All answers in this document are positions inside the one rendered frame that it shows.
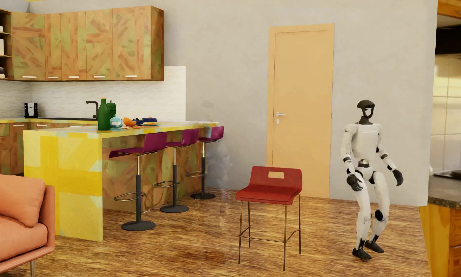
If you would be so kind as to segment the red stool with metal legs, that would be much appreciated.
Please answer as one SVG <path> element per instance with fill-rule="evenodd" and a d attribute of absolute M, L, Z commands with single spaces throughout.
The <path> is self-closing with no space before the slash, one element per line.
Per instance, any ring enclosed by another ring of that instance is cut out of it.
<path fill-rule="evenodd" d="M 283 270 L 286 264 L 286 245 L 290 238 L 298 233 L 299 254 L 301 254 L 301 196 L 302 171 L 300 169 L 284 167 L 263 167 L 253 166 L 249 185 L 236 192 L 236 200 L 240 201 L 239 220 L 239 250 L 238 263 L 240 263 L 241 240 L 276 242 L 275 240 L 254 238 L 251 236 L 250 203 L 264 203 L 273 205 L 284 205 L 284 235 L 283 240 L 277 241 L 283 244 Z M 298 229 L 287 235 L 288 206 L 293 204 L 295 197 L 298 197 Z"/>

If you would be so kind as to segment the purple bar stool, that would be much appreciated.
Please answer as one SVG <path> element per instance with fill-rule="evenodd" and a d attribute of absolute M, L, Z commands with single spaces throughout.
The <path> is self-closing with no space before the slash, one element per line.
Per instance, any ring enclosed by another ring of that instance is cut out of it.
<path fill-rule="evenodd" d="M 114 197 L 115 201 L 132 201 L 136 200 L 136 220 L 122 224 L 121 228 L 126 231 L 145 231 L 155 228 L 156 224 L 152 221 L 141 219 L 142 198 L 146 196 L 142 192 L 141 186 L 141 165 L 140 157 L 151 153 L 157 153 L 159 150 L 166 148 L 166 133 L 153 133 L 145 135 L 143 147 L 132 147 L 119 150 L 113 150 L 109 158 L 115 158 L 125 155 L 135 154 L 137 156 L 137 174 L 136 174 L 136 191 L 122 194 Z"/>
<path fill-rule="evenodd" d="M 224 133 L 224 126 L 217 126 L 217 127 L 212 127 L 212 128 L 207 128 L 207 134 L 205 137 L 199 137 L 198 142 L 202 144 L 202 154 L 201 154 L 201 171 L 200 172 L 192 172 L 192 173 L 187 173 L 187 177 L 191 178 L 196 178 L 200 177 L 201 178 L 201 192 L 200 193 L 194 193 L 191 194 L 190 197 L 193 199 L 199 199 L 199 200 L 207 200 L 207 199 L 213 199 L 215 198 L 215 194 L 212 193 L 207 193 L 205 192 L 205 187 L 206 187 L 206 150 L 205 150 L 205 145 L 211 142 L 216 142 L 220 139 L 223 138 L 223 133 Z"/>
<path fill-rule="evenodd" d="M 177 186 L 180 183 L 177 180 L 177 164 L 176 164 L 176 149 L 177 148 L 184 148 L 195 144 L 198 141 L 198 129 L 187 129 L 182 130 L 182 137 L 181 141 L 179 142 L 166 142 L 165 148 L 172 147 L 173 148 L 173 165 L 172 165 L 172 185 L 171 186 L 162 186 L 161 184 L 169 182 L 162 181 L 156 183 L 154 187 L 172 187 L 172 205 L 162 206 L 160 211 L 166 213 L 182 213 L 189 210 L 189 207 L 186 205 L 178 205 L 177 204 Z"/>

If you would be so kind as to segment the white left robot leg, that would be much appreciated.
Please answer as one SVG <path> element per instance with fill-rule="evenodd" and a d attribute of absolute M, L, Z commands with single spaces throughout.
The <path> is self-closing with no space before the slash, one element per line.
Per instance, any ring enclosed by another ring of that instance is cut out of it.
<path fill-rule="evenodd" d="M 381 236 L 389 221 L 389 191 L 383 173 L 374 172 L 373 181 L 375 185 L 378 209 L 375 211 L 371 236 L 365 243 L 365 246 L 376 253 L 384 253 L 384 250 L 376 243 L 376 241 Z"/>

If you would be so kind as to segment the white robot leg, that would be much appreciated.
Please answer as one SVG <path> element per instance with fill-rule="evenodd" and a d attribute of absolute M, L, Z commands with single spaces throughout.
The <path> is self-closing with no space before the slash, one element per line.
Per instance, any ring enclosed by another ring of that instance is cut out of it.
<path fill-rule="evenodd" d="M 376 243 L 376 241 L 381 236 L 389 221 L 389 191 L 383 173 L 374 172 L 373 181 L 375 185 L 378 209 L 375 211 L 371 236 L 365 243 L 365 246 L 376 253 L 384 253 L 384 250 Z"/>
<path fill-rule="evenodd" d="M 371 224 L 371 207 L 370 207 L 370 198 L 368 188 L 364 182 L 363 190 L 359 192 L 354 192 L 355 198 L 359 205 L 359 212 L 356 222 L 356 244 L 355 248 L 352 251 L 352 255 L 360 258 L 362 260 L 370 260 L 372 257 L 364 249 L 364 243 L 367 238 L 367 234 L 370 229 Z"/>

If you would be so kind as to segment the white right robot leg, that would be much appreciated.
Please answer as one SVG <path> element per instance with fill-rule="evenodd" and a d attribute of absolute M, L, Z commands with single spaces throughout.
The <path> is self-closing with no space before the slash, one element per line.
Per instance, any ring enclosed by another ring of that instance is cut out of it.
<path fill-rule="evenodd" d="M 370 260 L 372 257 L 364 249 L 364 243 L 367 238 L 367 234 L 370 229 L 371 224 L 371 207 L 370 207 L 370 198 L 368 188 L 364 182 L 363 190 L 359 192 L 354 192 L 355 198 L 359 205 L 359 212 L 356 222 L 356 244 L 355 248 L 352 251 L 352 255 L 360 258 L 362 260 Z"/>

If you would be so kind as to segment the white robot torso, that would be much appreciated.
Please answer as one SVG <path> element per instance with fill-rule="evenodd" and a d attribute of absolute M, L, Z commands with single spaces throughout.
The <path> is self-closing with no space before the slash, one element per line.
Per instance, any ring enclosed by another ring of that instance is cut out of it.
<path fill-rule="evenodd" d="M 359 168 L 370 167 L 370 161 L 378 157 L 378 138 L 382 130 L 381 124 L 349 124 L 353 131 L 351 150 L 358 159 Z"/>

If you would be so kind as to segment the dark-topped wooden counter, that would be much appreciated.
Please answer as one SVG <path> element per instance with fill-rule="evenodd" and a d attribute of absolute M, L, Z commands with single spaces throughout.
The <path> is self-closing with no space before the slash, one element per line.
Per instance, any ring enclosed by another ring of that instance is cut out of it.
<path fill-rule="evenodd" d="M 419 214 L 432 277 L 461 277 L 461 180 L 431 176 Z"/>

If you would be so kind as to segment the black robot head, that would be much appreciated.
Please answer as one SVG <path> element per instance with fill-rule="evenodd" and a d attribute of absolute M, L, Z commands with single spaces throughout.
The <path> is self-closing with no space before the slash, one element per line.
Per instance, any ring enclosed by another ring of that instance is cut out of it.
<path fill-rule="evenodd" d="M 375 104 L 370 100 L 362 100 L 357 104 L 357 108 L 362 110 L 362 117 L 357 122 L 360 125 L 372 125 L 373 123 L 370 122 L 374 114 Z"/>

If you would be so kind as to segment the light wooden door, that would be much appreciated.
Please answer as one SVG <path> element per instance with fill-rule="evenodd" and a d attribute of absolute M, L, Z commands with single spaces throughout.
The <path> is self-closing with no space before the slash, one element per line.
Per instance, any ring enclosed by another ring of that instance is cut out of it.
<path fill-rule="evenodd" d="M 306 197 L 329 198 L 334 27 L 269 29 L 266 166 L 300 169 Z"/>

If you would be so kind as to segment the wooden overhead cabinet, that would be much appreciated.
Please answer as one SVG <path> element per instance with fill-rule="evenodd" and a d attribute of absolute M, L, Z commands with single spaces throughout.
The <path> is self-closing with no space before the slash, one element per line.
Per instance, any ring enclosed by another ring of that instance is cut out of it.
<path fill-rule="evenodd" d="M 461 19 L 461 0 L 437 0 L 437 14 Z"/>

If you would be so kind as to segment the tall green bottle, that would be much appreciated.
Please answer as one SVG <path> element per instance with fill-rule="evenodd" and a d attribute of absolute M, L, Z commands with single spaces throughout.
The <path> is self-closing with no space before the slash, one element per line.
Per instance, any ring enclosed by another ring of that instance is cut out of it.
<path fill-rule="evenodd" d="M 98 130 L 109 131 L 110 130 L 110 111 L 106 103 L 106 98 L 100 99 L 100 106 L 98 108 Z"/>

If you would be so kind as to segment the yellow kitchen island counter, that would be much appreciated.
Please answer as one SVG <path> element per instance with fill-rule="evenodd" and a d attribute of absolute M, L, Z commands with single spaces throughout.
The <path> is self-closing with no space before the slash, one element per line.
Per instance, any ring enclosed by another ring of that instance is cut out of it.
<path fill-rule="evenodd" d="M 103 240 L 103 210 L 135 211 L 136 200 L 114 197 L 136 191 L 137 156 L 109 158 L 113 150 L 143 147 L 145 135 L 166 133 L 166 142 L 179 142 L 182 130 L 198 129 L 198 138 L 216 122 L 159 122 L 160 126 L 99 131 L 96 126 L 38 129 L 24 132 L 25 176 L 55 187 L 56 234 L 83 240 Z M 199 190 L 202 144 L 176 149 L 177 197 Z M 140 157 L 142 212 L 172 205 L 173 148 Z"/>

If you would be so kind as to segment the orange sofa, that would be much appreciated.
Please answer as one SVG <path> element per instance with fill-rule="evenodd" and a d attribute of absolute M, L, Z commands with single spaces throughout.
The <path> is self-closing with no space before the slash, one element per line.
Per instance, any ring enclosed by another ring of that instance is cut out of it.
<path fill-rule="evenodd" d="M 0 174 L 0 274 L 55 249 L 55 187 L 44 180 Z"/>

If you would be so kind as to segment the wooden base cabinets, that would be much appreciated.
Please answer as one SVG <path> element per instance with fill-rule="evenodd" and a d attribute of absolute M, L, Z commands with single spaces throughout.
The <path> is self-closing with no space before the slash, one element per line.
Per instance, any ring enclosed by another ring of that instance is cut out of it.
<path fill-rule="evenodd" d="M 96 125 L 88 118 L 0 119 L 0 174 L 24 175 L 24 131 Z"/>

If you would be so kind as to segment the wooden wall cabinets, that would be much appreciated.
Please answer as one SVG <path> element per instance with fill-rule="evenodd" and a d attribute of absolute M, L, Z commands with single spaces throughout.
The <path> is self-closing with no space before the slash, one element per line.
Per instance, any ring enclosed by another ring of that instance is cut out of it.
<path fill-rule="evenodd" d="M 11 81 L 163 81 L 165 12 L 152 5 L 37 14 L 0 8 Z"/>

